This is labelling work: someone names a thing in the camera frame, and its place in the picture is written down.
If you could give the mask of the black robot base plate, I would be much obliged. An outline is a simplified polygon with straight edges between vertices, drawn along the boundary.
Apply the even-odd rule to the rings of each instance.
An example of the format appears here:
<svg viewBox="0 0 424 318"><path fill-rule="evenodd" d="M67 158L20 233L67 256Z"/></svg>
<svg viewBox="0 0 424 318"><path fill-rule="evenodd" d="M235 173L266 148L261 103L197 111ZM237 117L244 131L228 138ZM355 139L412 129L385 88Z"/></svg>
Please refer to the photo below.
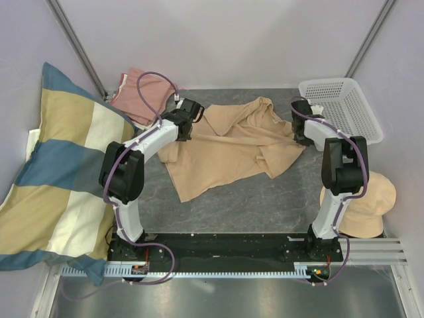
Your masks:
<svg viewBox="0 0 424 318"><path fill-rule="evenodd" d="M284 269L295 262L343 261L337 238L313 241L306 233L143 234L133 246L116 237L109 261L147 261L159 270Z"/></svg>

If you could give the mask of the beige t shirt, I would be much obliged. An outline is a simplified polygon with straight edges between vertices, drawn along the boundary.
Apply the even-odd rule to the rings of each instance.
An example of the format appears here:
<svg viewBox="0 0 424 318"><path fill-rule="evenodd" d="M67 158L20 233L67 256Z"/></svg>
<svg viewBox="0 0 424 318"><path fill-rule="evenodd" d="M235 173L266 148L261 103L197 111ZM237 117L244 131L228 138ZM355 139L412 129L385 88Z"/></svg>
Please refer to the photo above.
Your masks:
<svg viewBox="0 0 424 318"><path fill-rule="evenodd" d="M259 97L244 105L211 105L193 124L191 140L163 147L158 157L186 202L257 174L280 176L305 150L293 138L292 124L277 116L270 99Z"/></svg>

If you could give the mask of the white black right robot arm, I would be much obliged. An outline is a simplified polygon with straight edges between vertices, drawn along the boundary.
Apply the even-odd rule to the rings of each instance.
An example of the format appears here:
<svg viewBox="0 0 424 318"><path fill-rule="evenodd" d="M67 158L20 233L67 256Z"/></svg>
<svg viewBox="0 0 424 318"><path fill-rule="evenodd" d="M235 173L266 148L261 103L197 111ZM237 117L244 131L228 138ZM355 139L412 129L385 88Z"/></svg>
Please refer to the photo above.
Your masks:
<svg viewBox="0 0 424 318"><path fill-rule="evenodd" d="M303 244L304 255L313 261L327 253L324 240L339 236L339 226L349 203L364 197L368 187L368 149L363 136L349 136L323 117L323 107L304 97L291 102L294 140L313 145L323 153L321 181L324 196L311 224L313 237Z"/></svg>

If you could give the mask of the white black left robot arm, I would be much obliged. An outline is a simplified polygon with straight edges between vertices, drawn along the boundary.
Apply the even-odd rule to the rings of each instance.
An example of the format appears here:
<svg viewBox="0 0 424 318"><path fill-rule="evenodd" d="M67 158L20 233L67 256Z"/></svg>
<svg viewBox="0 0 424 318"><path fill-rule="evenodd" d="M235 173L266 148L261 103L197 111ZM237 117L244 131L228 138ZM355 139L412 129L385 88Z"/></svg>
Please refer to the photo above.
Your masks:
<svg viewBox="0 0 424 318"><path fill-rule="evenodd" d="M118 235L123 240L123 254L140 260L145 244L139 240L144 229L138 212L138 198L144 188L144 167L163 147L191 139L193 124L202 119L205 108L191 99L181 99L176 108L142 134L124 143L111 142L103 159L99 184L103 200L115 212Z"/></svg>

